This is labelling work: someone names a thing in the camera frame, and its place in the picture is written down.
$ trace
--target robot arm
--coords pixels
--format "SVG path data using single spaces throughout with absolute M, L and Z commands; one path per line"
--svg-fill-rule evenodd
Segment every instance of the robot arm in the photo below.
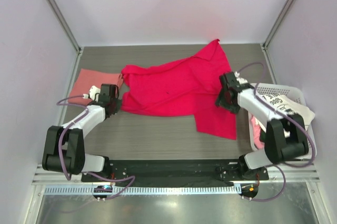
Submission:
M 103 156 L 89 155 L 85 153 L 84 138 L 99 123 L 118 112 L 121 100 L 118 99 L 119 91 L 116 85 L 102 84 L 101 88 L 93 86 L 88 97 L 93 101 L 72 121 L 61 126 L 52 126 L 47 131 L 45 149 L 43 153 L 42 166 L 45 170 L 62 172 L 60 156 L 58 153 L 58 142 L 62 131 L 73 124 L 67 130 L 62 139 L 62 154 L 66 170 L 70 174 L 82 172 L 99 172 L 103 177 L 111 174 L 109 158 Z
M 237 114 L 244 108 L 254 115 L 266 127 L 266 140 L 263 149 L 243 155 L 239 158 L 242 173 L 260 167 L 278 164 L 305 155 L 309 151 L 308 141 L 295 125 L 290 124 L 283 116 L 265 107 L 254 94 L 254 88 L 245 79 L 238 78 L 234 72 L 220 76 L 222 89 L 216 105 Z M 304 127 L 303 118 L 288 115 Z M 290 132 L 284 136 L 284 130 Z

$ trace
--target metal floor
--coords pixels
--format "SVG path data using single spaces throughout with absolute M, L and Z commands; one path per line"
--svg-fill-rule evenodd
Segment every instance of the metal floor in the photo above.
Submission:
M 158 45 L 85 47 L 78 66 L 107 73 L 120 73 L 127 64 L 149 67 L 194 55 L 204 45 Z M 223 45 L 233 70 L 254 62 L 265 62 L 259 44 Z M 260 66 L 246 69 L 242 76 L 253 83 L 262 73 Z M 271 83 L 268 73 L 263 80 Z M 121 94 L 127 91 L 123 85 Z M 81 110 L 67 109 L 65 121 Z M 193 116 L 151 117 L 120 111 L 98 125 L 85 138 L 88 154 L 109 156 L 111 159 L 203 159 L 237 158 L 251 151 L 247 112 L 237 115 L 237 140 L 203 133 L 195 128 Z
M 259 198 L 270 198 L 281 183 L 260 184 Z M 125 196 L 93 202 L 92 196 L 44 196 L 37 224 L 319 224 L 305 183 L 288 183 L 270 202 L 249 202 L 239 195 Z

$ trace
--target black mounting plate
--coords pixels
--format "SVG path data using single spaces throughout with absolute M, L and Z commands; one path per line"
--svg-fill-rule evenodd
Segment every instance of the black mounting plate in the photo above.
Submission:
M 200 160 L 111 160 L 115 179 L 136 176 L 134 187 L 223 187 L 232 181 L 269 180 L 266 168 L 242 177 L 237 159 Z M 99 182 L 91 176 L 82 176 L 82 182 Z M 117 183 L 125 186 L 128 182 Z

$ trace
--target metal frame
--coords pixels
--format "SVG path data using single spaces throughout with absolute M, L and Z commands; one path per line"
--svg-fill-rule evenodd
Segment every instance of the metal frame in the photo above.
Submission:
M 78 45 L 78 42 L 76 41 L 71 29 L 68 26 L 67 21 L 65 20 L 61 10 L 59 9 L 57 3 L 55 0 L 47 0 L 49 6 L 51 7 L 52 11 L 54 12 L 58 22 L 60 23 L 62 29 L 64 30 L 65 34 L 69 38 L 70 42 L 74 46 L 74 49 L 76 50 L 77 53 L 80 52 L 81 48 Z
M 268 46 L 270 45 L 270 42 L 272 41 L 274 35 L 276 34 L 277 30 L 279 29 L 280 25 L 282 24 L 283 20 L 285 19 L 287 13 L 289 12 L 291 6 L 293 5 L 295 0 L 287 0 L 284 4 L 279 16 L 277 17 L 270 33 L 268 34 L 266 41 L 261 44 L 261 49 L 265 55 L 268 68 L 270 70 L 272 80 L 275 84 L 277 84 L 277 78 L 274 73 L 274 67 L 269 57 L 268 52 Z M 47 0 L 49 3 L 52 11 L 54 12 L 56 18 L 58 19 L 60 25 L 62 26 L 62 29 L 66 33 L 67 37 L 69 38 L 70 42 L 72 43 L 74 49 L 77 52 L 77 58 L 74 64 L 72 76 L 69 82 L 69 86 L 67 89 L 67 93 L 71 91 L 71 88 L 73 86 L 76 72 L 78 68 L 78 64 L 80 62 L 80 58 L 82 55 L 83 50 L 80 48 L 79 44 L 77 43 L 70 27 L 68 26 L 62 12 L 60 11 L 57 3 L 55 0 Z M 63 122 L 64 116 L 65 116 L 66 109 L 63 107 L 61 116 L 59 118 L 59 124 Z M 306 182 L 308 186 L 308 190 L 311 195 L 311 199 L 313 202 L 313 205 L 315 207 L 316 214 L 318 216 L 319 222 L 328 224 L 331 223 L 331 220 L 329 219 L 329 213 L 326 210 L 323 197 L 321 195 L 321 192 L 319 190 L 320 188 L 320 181 L 318 174 L 316 172 L 315 167 L 309 166 L 307 168 L 302 169 L 296 169 L 281 165 L 281 168 L 283 169 L 287 182 Z M 268 172 L 270 174 L 270 180 L 268 181 L 262 181 L 266 183 L 274 183 L 274 182 L 282 182 L 282 176 L 280 172 L 273 167 L 268 168 Z M 247 182 L 254 182 L 254 181 L 234 181 L 235 183 L 239 184 L 241 182 L 247 183 Z M 67 181 L 63 174 L 57 173 L 57 172 L 49 172 L 42 169 L 42 166 L 39 165 L 36 170 L 36 174 L 34 176 L 33 182 L 32 182 L 32 200 L 31 205 L 29 207 L 29 210 L 27 211 L 25 222 L 26 224 L 32 224 L 37 221 L 38 213 L 40 210 L 40 206 L 42 203 L 42 198 L 44 195 L 44 191 L 46 186 L 48 185 L 69 185 L 69 186 L 78 186 L 78 185 L 107 185 L 109 183 L 107 182 L 99 182 L 99 183 L 82 183 L 81 182 L 81 176 L 73 176 L 73 179 L 71 181 Z
M 264 48 L 268 48 L 270 45 L 271 40 L 273 39 L 275 33 L 279 29 L 280 25 L 282 24 L 284 18 L 286 17 L 287 13 L 289 12 L 291 6 L 294 4 L 295 0 L 286 0 L 281 12 L 279 13 L 279 16 L 277 17 L 272 29 L 270 30 L 266 41 L 263 43 Z

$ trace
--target white cable track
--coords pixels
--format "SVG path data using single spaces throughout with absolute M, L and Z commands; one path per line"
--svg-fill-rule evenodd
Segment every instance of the white cable track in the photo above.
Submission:
M 124 187 L 113 186 L 112 192 L 94 192 L 97 185 L 50 185 L 46 186 L 44 195 L 109 195 L 120 192 Z M 205 195 L 205 194 L 240 194 L 240 184 L 231 187 L 207 187 L 207 188 L 152 188 L 129 187 L 122 195 Z

